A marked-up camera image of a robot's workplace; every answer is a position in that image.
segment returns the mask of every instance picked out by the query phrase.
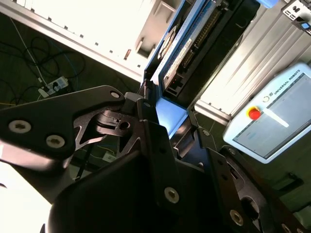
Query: blue cable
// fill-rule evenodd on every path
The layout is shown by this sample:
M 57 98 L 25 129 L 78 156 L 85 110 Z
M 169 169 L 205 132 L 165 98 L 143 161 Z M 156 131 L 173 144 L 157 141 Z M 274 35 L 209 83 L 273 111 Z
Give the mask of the blue cable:
M 50 43 L 55 47 L 57 48 L 60 52 L 62 52 L 62 49 L 60 47 L 58 47 L 56 44 L 54 44 L 51 40 L 50 40 Z M 78 90 L 78 74 L 77 74 L 77 71 L 76 69 L 74 68 L 74 65 L 71 63 L 70 59 L 67 57 L 67 55 L 64 53 L 64 56 L 66 58 L 66 60 L 69 62 L 71 68 L 73 69 L 73 72 L 76 76 L 76 91 Z

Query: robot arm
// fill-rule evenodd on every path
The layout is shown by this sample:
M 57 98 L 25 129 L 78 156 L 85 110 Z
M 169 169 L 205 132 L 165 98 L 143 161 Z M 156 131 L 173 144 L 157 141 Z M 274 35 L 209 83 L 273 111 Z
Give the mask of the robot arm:
M 1 160 L 47 183 L 75 150 L 120 137 L 117 160 L 57 197 L 46 232 L 307 232 L 238 151 L 210 148 L 194 114 L 170 140 L 146 82 L 138 94 L 101 86 L 0 111 Z

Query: white panel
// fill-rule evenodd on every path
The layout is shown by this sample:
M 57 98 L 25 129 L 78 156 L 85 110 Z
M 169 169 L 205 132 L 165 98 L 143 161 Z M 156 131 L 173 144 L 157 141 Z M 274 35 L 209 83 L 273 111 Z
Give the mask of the white panel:
M 281 13 L 284 5 L 279 2 L 271 9 L 260 7 L 239 47 L 207 87 L 196 108 L 202 108 L 204 102 L 207 108 L 234 116 L 278 72 L 297 61 L 309 62 L 311 37 Z

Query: blue device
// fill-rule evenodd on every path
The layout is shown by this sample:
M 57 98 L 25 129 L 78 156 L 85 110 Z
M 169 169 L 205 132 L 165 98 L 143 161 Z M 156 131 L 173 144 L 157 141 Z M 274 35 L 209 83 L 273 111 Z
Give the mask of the blue device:
M 195 1 L 193 6 L 189 8 L 190 11 L 182 25 L 178 25 L 178 32 L 175 37 L 172 37 L 172 40 L 165 40 L 168 35 L 174 33 L 173 26 L 179 21 L 180 16 L 185 14 L 184 6 L 189 3 L 186 0 L 183 0 L 176 11 L 174 18 L 172 19 L 167 32 L 164 34 L 161 42 L 158 44 L 152 58 L 146 66 L 144 78 L 151 79 L 157 85 L 156 111 L 159 123 L 166 127 L 170 138 L 175 134 L 187 118 L 188 106 L 180 106 L 176 104 L 170 98 L 164 96 L 163 92 L 168 85 L 173 82 L 174 74 L 177 72 L 178 66 L 183 61 L 192 45 L 196 42 L 198 35 L 202 35 L 200 33 L 206 30 L 205 27 L 207 21 L 221 3 L 221 0 Z M 161 58 L 162 60 L 160 63 L 156 63 L 155 61 L 158 61 L 158 55 L 162 53 L 163 46 L 167 46 L 164 56 Z M 149 68 L 152 70 L 152 77 L 146 77 Z
M 311 68 L 296 64 L 270 81 L 229 123 L 224 141 L 266 164 L 311 130 Z
M 185 1 L 186 0 L 183 0 L 183 2 L 180 4 L 175 17 L 172 20 L 172 24 L 181 11 L 182 5 Z M 159 123 L 166 127 L 170 138 L 187 118 L 188 110 L 175 104 L 174 102 L 170 101 L 169 98 L 166 98 L 162 95 L 164 88 L 163 80 L 168 72 L 174 72 L 174 69 L 177 68 L 177 65 L 181 62 L 182 58 L 186 55 L 186 52 L 190 49 L 190 46 L 195 41 L 195 38 L 202 30 L 205 22 L 215 7 L 216 4 L 213 1 L 197 0 L 195 2 L 185 22 L 176 35 L 172 45 L 170 46 L 169 51 L 165 54 L 160 65 L 157 67 L 151 78 L 151 80 L 158 85 L 158 100 L 156 103 L 156 111 Z M 169 33 L 169 31 L 165 33 L 161 41 L 163 41 L 167 33 Z M 158 54 L 160 47 L 161 43 L 159 43 L 158 47 L 156 48 L 154 56 Z

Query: bolt head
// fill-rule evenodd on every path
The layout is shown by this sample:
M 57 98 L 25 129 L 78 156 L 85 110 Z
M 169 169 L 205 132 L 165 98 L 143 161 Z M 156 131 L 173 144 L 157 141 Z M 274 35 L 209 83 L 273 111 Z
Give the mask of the bolt head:
M 230 210 L 231 219 L 237 224 L 238 226 L 243 226 L 244 221 L 240 213 L 236 210 Z
M 205 136 L 209 136 L 209 132 L 207 130 L 203 130 Z
M 164 195 L 165 195 L 165 198 L 166 198 L 169 202 L 171 202 L 171 203 L 173 203 L 173 204 L 176 204 L 176 203 L 179 202 L 179 194 L 178 194 L 178 192 L 177 192 L 174 188 L 172 188 L 172 187 L 166 187 L 166 188 L 164 189 Z
M 58 149 L 65 145 L 65 140 L 59 135 L 50 135 L 47 137 L 46 143 L 49 147 Z
M 144 105 L 147 106 L 148 108 L 151 107 L 150 103 L 148 103 L 148 102 L 144 102 Z
M 120 97 L 120 95 L 119 95 L 117 92 L 115 92 L 115 91 L 111 91 L 110 94 L 111 94 L 114 98 L 119 98 L 119 97 Z
M 24 120 L 13 120 L 9 123 L 9 129 L 14 133 L 27 133 L 31 130 L 31 124 Z
M 236 154 L 235 150 L 234 150 L 234 149 L 232 149 L 232 148 L 229 148 L 229 152 L 230 152 L 231 154 L 233 154 L 233 155 L 235 155 L 235 154 Z

